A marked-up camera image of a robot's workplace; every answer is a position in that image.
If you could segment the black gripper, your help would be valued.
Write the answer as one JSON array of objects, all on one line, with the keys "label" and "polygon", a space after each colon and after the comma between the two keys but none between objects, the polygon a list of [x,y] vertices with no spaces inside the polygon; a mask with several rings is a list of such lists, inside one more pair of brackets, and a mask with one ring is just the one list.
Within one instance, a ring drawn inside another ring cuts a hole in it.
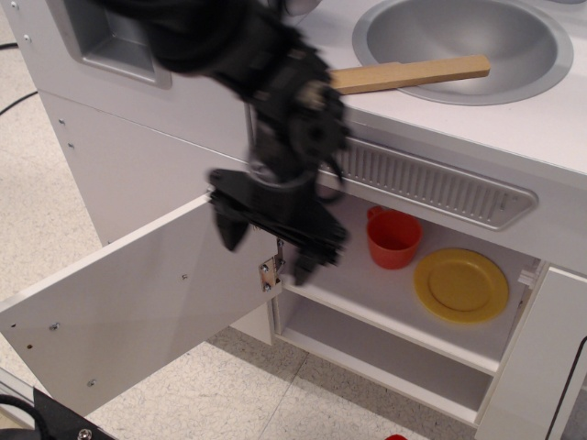
[{"label": "black gripper", "polygon": [[208,180],[216,228],[229,251],[238,248],[253,225],[298,247],[296,286],[304,285],[319,266],[338,262],[348,232],[318,199],[312,175],[272,184],[245,171],[215,169]]}]

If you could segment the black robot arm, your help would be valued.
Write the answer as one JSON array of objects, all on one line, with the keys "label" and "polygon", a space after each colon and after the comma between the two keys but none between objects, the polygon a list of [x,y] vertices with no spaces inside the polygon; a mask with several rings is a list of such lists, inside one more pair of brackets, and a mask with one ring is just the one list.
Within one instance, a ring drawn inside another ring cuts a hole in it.
[{"label": "black robot arm", "polygon": [[282,4],[258,1],[108,1],[138,22],[165,69],[225,86],[255,115],[244,171],[213,170],[216,226],[228,249],[249,226],[297,247],[296,284],[333,264],[347,239],[317,191],[322,165],[334,165],[349,129],[327,65],[282,21]]}]

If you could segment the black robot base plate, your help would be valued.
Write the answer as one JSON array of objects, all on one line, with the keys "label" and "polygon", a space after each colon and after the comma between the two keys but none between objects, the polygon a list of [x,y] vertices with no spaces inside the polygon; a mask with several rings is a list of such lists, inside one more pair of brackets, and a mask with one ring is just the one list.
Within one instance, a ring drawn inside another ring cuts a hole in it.
[{"label": "black robot base plate", "polygon": [[32,400],[1,395],[1,404],[17,408],[33,420],[32,428],[2,428],[1,439],[93,439],[113,440],[103,428],[91,423],[41,390],[33,389]]}]

